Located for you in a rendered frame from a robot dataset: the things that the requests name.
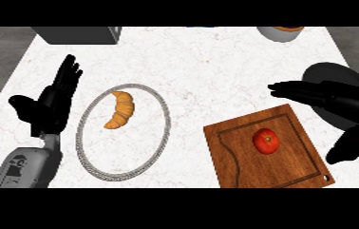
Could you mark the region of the black pan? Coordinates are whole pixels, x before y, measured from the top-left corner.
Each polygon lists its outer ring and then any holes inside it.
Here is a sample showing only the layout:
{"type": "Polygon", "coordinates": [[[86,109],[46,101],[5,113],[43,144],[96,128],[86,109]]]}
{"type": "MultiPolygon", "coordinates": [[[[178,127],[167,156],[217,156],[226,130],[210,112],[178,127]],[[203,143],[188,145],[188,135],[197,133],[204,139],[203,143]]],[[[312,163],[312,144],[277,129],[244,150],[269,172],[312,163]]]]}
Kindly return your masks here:
{"type": "MultiPolygon", "coordinates": [[[[359,73],[340,64],[324,62],[309,66],[303,73],[302,80],[315,84],[319,84],[322,81],[333,81],[352,86],[359,86],[359,73]]],[[[324,108],[314,106],[314,111],[339,129],[347,130],[356,126],[356,122],[330,113],[324,108]]]]}

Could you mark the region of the dark grey box appliance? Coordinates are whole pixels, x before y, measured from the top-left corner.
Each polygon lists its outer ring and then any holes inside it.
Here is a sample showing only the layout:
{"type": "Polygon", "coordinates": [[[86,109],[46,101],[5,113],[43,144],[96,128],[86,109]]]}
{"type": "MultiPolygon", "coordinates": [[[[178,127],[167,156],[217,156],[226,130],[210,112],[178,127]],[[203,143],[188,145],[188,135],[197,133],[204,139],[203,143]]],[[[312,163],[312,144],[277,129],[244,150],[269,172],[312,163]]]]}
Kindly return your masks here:
{"type": "Polygon", "coordinates": [[[33,27],[51,45],[116,45],[121,27],[33,27]]]}

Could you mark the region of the white plate with grey rim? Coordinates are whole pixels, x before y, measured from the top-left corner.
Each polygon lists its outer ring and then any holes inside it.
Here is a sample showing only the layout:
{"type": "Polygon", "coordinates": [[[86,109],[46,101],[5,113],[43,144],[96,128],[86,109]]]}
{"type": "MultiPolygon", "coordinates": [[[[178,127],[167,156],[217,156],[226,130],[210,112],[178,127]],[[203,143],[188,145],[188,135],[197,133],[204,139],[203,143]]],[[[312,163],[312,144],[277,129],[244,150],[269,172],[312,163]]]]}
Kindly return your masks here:
{"type": "Polygon", "coordinates": [[[172,117],[157,91],[141,84],[108,89],[92,101],[77,127],[76,151],[87,172],[104,181],[126,181],[157,162],[170,137],[172,117]],[[114,91],[133,97],[135,112],[117,129],[104,125],[116,112],[114,91]]]}

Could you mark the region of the grey pot with brown contents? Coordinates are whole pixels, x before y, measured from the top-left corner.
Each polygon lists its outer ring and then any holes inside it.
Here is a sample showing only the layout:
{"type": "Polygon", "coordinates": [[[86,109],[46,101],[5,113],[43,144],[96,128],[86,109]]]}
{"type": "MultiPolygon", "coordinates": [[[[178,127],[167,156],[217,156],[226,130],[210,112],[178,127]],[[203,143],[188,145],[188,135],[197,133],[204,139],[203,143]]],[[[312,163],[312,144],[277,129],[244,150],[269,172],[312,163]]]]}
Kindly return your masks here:
{"type": "Polygon", "coordinates": [[[296,39],[303,27],[257,27],[265,38],[274,42],[285,43],[296,39]]]}

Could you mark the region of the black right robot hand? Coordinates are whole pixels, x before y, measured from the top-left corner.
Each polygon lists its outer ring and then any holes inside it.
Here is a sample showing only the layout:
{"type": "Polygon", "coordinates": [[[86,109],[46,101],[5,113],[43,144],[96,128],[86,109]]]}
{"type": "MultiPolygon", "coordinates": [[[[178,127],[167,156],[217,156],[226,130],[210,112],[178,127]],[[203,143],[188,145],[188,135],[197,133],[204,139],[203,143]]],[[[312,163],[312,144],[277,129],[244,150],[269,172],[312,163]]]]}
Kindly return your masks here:
{"type": "Polygon", "coordinates": [[[319,84],[287,81],[269,85],[268,88],[274,97],[319,107],[355,122],[325,156],[330,164],[355,161],[359,158],[359,86],[333,81],[322,81],[319,84]]]}

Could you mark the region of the golden croissant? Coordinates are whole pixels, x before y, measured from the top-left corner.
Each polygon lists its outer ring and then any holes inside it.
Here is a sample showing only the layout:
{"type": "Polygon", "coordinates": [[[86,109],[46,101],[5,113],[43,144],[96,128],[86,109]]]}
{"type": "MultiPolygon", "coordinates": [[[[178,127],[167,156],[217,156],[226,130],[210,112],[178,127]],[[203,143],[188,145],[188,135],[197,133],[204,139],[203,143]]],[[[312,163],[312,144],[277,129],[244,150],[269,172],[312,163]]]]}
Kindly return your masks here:
{"type": "Polygon", "coordinates": [[[108,123],[104,125],[107,129],[117,129],[127,124],[129,118],[135,112],[135,103],[132,95],[124,91],[114,91],[116,96],[116,112],[108,123]]]}

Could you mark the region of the brown wooden cutting board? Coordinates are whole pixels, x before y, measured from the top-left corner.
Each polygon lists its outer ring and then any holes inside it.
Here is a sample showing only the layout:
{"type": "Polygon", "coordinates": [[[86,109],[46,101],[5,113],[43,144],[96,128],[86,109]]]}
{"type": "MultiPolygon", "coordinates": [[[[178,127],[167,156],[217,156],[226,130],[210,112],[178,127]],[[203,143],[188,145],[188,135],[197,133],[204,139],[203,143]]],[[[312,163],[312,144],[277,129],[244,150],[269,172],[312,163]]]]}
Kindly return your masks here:
{"type": "Polygon", "coordinates": [[[204,127],[219,184],[324,187],[336,182],[288,105],[204,127]]]}

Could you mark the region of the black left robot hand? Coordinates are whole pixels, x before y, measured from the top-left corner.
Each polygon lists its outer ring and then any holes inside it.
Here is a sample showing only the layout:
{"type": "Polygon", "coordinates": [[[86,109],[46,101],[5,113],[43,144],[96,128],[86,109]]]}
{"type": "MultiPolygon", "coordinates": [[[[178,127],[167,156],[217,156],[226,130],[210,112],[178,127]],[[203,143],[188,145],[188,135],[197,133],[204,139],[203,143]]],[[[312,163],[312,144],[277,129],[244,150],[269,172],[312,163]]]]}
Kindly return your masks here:
{"type": "Polygon", "coordinates": [[[77,89],[83,70],[79,68],[76,57],[70,54],[61,64],[55,81],[33,100],[22,95],[9,99],[18,119],[31,125],[31,136],[40,138],[48,134],[59,135],[65,130],[70,119],[71,98],[77,89]]]}

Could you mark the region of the red tomato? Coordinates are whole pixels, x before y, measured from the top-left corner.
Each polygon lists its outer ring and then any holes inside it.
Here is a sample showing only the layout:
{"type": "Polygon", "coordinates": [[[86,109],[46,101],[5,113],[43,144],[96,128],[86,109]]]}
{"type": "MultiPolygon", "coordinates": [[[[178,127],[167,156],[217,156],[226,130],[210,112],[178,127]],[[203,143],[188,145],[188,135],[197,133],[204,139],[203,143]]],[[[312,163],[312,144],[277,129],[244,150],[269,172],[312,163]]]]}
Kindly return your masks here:
{"type": "Polygon", "coordinates": [[[280,148],[280,138],[277,133],[269,128],[262,128],[254,136],[253,143],[259,152],[265,155],[272,154],[280,148]]]}

